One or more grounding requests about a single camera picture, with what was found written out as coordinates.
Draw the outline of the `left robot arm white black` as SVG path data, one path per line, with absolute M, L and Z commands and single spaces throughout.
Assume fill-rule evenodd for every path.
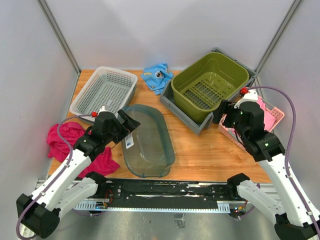
M 101 198 L 107 193 L 105 177 L 90 172 L 79 184 L 68 188 L 73 180 L 113 142 L 118 144 L 140 126 L 140 122 L 123 110 L 113 114 L 101 107 L 90 113 L 93 125 L 88 127 L 74 145 L 67 144 L 69 154 L 59 168 L 31 194 L 22 193 L 16 200 L 18 220 L 16 235 L 20 240 L 21 226 L 31 230 L 35 237 L 47 238 L 58 227 L 61 218 L 84 199 Z

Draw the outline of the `translucent blue plastic tub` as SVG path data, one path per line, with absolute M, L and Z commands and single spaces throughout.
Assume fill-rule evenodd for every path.
M 176 155 L 163 114 L 143 104 L 126 106 L 123 111 L 140 126 L 122 141 L 124 162 L 140 178 L 162 178 L 170 173 Z

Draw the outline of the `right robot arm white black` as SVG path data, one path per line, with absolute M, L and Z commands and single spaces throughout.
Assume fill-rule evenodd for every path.
M 258 188 L 248 176 L 239 173 L 227 180 L 226 193 L 232 200 L 247 200 L 273 224 L 281 240 L 318 240 L 320 212 L 296 180 L 289 163 L 288 151 L 279 138 L 265 130 L 264 111 L 255 101 L 223 100 L 213 112 L 213 122 L 234 128 L 245 150 L 267 173 L 280 201 Z

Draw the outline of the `white perforated plastic basket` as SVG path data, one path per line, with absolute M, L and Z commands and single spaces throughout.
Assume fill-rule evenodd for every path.
M 98 112 L 102 106 L 117 114 L 118 110 L 127 106 L 132 100 L 138 77 L 128 71 L 100 66 L 91 75 L 69 107 L 69 111 L 82 117 L 88 123 L 94 119 L 89 116 Z

